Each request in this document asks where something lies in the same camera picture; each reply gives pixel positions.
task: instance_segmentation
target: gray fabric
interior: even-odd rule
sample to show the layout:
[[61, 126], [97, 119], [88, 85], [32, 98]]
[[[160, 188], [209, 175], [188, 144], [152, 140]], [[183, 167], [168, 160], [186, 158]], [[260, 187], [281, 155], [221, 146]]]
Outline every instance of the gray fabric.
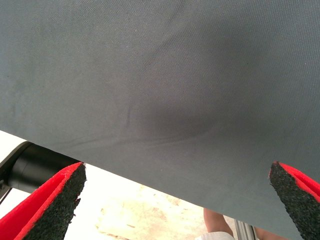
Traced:
[[320, 181], [318, 0], [7, 0], [0, 23], [1, 130], [301, 239], [268, 173]]

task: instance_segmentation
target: concrete floor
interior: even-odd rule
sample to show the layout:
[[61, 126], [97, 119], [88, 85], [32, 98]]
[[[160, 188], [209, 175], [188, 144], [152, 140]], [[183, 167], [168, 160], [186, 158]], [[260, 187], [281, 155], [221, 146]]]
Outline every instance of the concrete floor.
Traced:
[[[123, 191], [109, 192], [96, 224], [110, 239], [192, 240], [207, 232], [202, 207], [116, 175], [110, 177]], [[226, 220], [236, 236], [234, 220]]]

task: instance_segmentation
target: black pipe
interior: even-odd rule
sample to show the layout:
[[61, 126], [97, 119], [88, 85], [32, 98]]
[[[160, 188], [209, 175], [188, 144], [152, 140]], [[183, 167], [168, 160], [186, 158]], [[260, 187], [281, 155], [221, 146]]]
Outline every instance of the black pipe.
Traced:
[[9, 187], [32, 193], [59, 170], [78, 162], [32, 143], [17, 158], [7, 184]]

